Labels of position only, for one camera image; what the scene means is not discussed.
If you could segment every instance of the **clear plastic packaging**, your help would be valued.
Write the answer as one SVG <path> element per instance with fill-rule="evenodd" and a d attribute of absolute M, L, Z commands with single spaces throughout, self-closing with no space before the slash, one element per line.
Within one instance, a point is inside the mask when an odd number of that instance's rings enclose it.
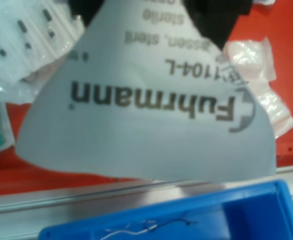
<path fill-rule="evenodd" d="M 27 9 L 33 27 L 37 29 L 48 44 L 48 48 L 56 59 L 65 55 L 75 44 L 64 22 L 56 14 L 51 4 L 44 0 L 28 0 L 22 2 Z"/>
<path fill-rule="evenodd" d="M 228 42 L 224 52 L 266 110 L 275 138 L 293 128 L 290 110 L 269 85 L 270 81 L 276 79 L 276 71 L 268 38 L 261 42 L 252 40 Z"/>
<path fill-rule="evenodd" d="M 58 70 L 65 57 L 41 67 L 16 84 L 11 84 L 0 77 L 0 103 L 33 103 L 41 89 Z"/>
<path fill-rule="evenodd" d="M 26 59 L 16 52 L 13 42 L 6 39 L 6 33 L 0 30 L 0 76 L 8 83 L 15 84 L 32 70 L 26 64 Z"/>
<path fill-rule="evenodd" d="M 0 102 L 33 102 L 83 32 L 66 4 L 1 0 Z"/>
<path fill-rule="evenodd" d="M 68 4 L 56 3 L 54 0 L 45 0 L 47 4 L 55 10 L 61 21 L 68 28 L 69 32 L 74 39 L 78 39 L 79 36 L 85 32 L 85 26 L 83 24 L 82 17 L 80 15 L 72 15 Z"/>
<path fill-rule="evenodd" d="M 277 79 L 268 38 L 263 41 L 231 41 L 224 52 L 246 81 L 271 82 Z"/>
<path fill-rule="evenodd" d="M 33 72 L 54 61 L 41 35 L 33 27 L 22 1 L 0 5 L 0 29 L 15 45 L 15 51 L 27 59 Z"/>

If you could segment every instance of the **red surface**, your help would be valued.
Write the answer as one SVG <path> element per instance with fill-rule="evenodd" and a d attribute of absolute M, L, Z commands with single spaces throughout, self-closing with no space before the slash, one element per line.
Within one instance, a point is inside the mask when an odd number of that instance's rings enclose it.
<path fill-rule="evenodd" d="M 271 86 L 293 115 L 293 1 L 276 0 L 270 8 L 255 6 L 250 16 L 240 17 L 230 39 L 261 41 L 265 36 L 272 45 L 277 74 Z M 28 105 L 8 105 L 16 137 L 27 110 Z M 293 165 L 293 129 L 277 140 L 277 156 L 279 167 Z M 117 181 L 127 179 L 47 171 L 24 162 L 15 155 L 13 148 L 0 153 L 0 195 Z"/>

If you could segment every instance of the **sterile packaging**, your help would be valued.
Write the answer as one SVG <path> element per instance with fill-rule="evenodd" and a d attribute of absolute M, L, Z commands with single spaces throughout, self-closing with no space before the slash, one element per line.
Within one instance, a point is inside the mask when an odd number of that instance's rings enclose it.
<path fill-rule="evenodd" d="M 15 150 L 45 169 L 117 178 L 217 183 L 276 171 L 267 113 L 180 0 L 105 0 Z"/>
<path fill-rule="evenodd" d="M 16 84 L 10 84 L 0 76 L 0 103 L 19 105 L 33 103 L 41 89 L 58 70 L 64 59 L 65 57 L 63 56 L 41 67 Z"/>
<path fill-rule="evenodd" d="M 7 40 L 6 33 L 0 30 L 0 76 L 15 84 L 32 72 L 26 62 L 23 55 L 16 51 L 14 43 Z"/>
<path fill-rule="evenodd" d="M 269 82 L 277 77 L 268 38 L 266 37 L 261 42 L 231 41 L 225 45 L 224 52 L 266 110 L 275 138 L 293 128 L 290 110 L 269 85 Z"/>
<path fill-rule="evenodd" d="M 30 19 L 32 19 L 33 27 L 45 39 L 54 57 L 58 59 L 69 52 L 76 39 L 66 28 L 65 25 L 68 23 L 61 21 L 53 6 L 45 0 L 28 0 L 22 3 L 27 9 Z"/>
<path fill-rule="evenodd" d="M 23 1 L 0 4 L 0 30 L 13 42 L 16 54 L 24 56 L 32 72 L 55 60 L 33 26 Z"/>
<path fill-rule="evenodd" d="M 0 103 L 32 103 L 83 33 L 67 4 L 0 0 Z"/>

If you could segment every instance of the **paper packaging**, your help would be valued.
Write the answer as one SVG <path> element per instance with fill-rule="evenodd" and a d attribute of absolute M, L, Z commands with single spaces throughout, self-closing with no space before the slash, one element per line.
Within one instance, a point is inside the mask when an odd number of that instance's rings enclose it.
<path fill-rule="evenodd" d="M 16 152 L 55 171 L 274 175 L 268 116 L 181 1 L 106 0 L 28 112 Z"/>

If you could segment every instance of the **black object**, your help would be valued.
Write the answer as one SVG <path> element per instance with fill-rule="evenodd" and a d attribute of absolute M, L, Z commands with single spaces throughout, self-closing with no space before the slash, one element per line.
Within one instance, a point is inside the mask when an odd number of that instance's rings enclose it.
<path fill-rule="evenodd" d="M 17 21 L 17 24 L 19 25 L 20 29 L 22 30 L 22 33 L 25 34 L 28 32 L 28 29 L 23 21 L 19 20 L 19 21 Z"/>
<path fill-rule="evenodd" d="M 0 50 L 0 55 L 1 55 L 2 57 L 5 57 L 5 56 L 7 55 L 7 52 L 4 51 L 3 49 L 1 49 L 1 50 Z"/>
<path fill-rule="evenodd" d="M 226 44 L 239 15 L 248 15 L 253 0 L 184 0 L 201 35 L 220 49 Z"/>
<path fill-rule="evenodd" d="M 53 38 L 55 37 L 55 35 L 56 35 L 55 32 L 52 31 L 52 30 L 49 30 L 49 31 L 48 31 L 48 34 L 49 34 L 50 38 L 52 38 L 52 39 L 53 39 Z"/>
<path fill-rule="evenodd" d="M 27 43 L 25 44 L 25 48 L 26 48 L 26 49 L 32 49 L 32 46 L 31 46 L 30 43 L 27 42 Z"/>
<path fill-rule="evenodd" d="M 51 14 L 49 13 L 49 11 L 47 9 L 43 9 L 43 15 L 45 16 L 45 19 L 48 21 L 48 22 L 51 22 L 52 21 L 52 16 Z"/>
<path fill-rule="evenodd" d="M 103 3 L 104 0 L 68 0 L 68 4 L 71 8 L 71 14 L 81 15 L 86 27 L 90 24 L 91 20 L 97 14 Z"/>
<path fill-rule="evenodd" d="M 81 15 L 85 26 L 89 25 L 103 2 L 104 0 L 68 0 L 71 13 Z M 252 2 L 253 0 L 184 0 L 184 5 L 201 35 L 211 39 L 222 49 L 238 16 L 248 15 Z"/>

